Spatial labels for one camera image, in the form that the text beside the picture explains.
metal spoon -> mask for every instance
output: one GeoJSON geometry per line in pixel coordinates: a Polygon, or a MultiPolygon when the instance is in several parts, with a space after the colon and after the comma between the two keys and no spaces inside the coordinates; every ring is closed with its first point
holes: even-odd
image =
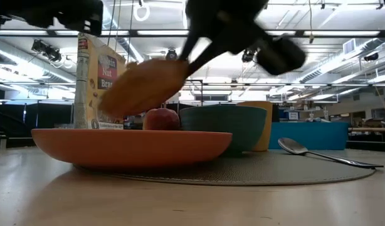
{"type": "Polygon", "coordinates": [[[304,156],[304,155],[310,153],[310,154],[321,156],[321,157],[324,157],[327,159],[334,160],[334,161],[339,162],[339,163],[348,164],[350,166],[355,166],[355,167],[360,167],[360,168],[367,168],[367,169],[375,169],[377,167],[383,167],[383,165],[362,163],[362,162],[343,159],[343,158],[339,158],[339,157],[335,157],[335,156],[328,156],[325,154],[315,153],[315,152],[309,151],[306,147],[304,147],[303,145],[299,144],[298,142],[296,142],[290,138],[280,138],[278,140],[278,143],[279,143],[280,147],[282,147],[285,151],[287,151],[291,154],[299,154],[299,155],[304,156]]]}

wooden spatula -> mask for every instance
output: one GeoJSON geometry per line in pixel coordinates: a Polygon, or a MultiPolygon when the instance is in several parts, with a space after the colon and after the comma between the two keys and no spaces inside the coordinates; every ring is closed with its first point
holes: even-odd
{"type": "Polygon", "coordinates": [[[182,88],[187,68],[187,62],[169,60],[148,60],[130,67],[102,95],[98,108],[112,117],[155,108],[182,88]]]}

orange plate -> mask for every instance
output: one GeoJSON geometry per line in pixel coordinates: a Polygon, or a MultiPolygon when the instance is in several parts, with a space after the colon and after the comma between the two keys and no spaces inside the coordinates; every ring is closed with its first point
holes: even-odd
{"type": "Polygon", "coordinates": [[[170,167],[210,161],[231,142],[223,132],[33,129],[36,145],[60,161],[98,168],[170,167]]]}

table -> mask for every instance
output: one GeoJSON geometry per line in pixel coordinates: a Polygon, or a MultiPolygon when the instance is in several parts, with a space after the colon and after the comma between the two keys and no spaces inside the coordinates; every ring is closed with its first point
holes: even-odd
{"type": "MultiPolygon", "coordinates": [[[[385,153],[336,151],[385,165],[385,153]]],[[[0,226],[380,226],[385,168],[356,181],[221,187],[89,175],[37,148],[0,154],[0,226]]]]}
{"type": "Polygon", "coordinates": [[[360,128],[349,128],[349,132],[385,132],[385,128],[372,128],[372,127],[360,127],[360,128]]]}

placemat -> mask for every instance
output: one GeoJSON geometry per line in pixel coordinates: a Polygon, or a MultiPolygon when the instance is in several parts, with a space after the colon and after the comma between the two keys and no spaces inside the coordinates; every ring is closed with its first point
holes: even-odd
{"type": "Polygon", "coordinates": [[[240,158],[218,158],[187,168],[145,172],[111,173],[82,169],[132,180],[222,186],[310,185],[355,180],[375,172],[326,159],[272,152],[249,153],[240,158]]]}

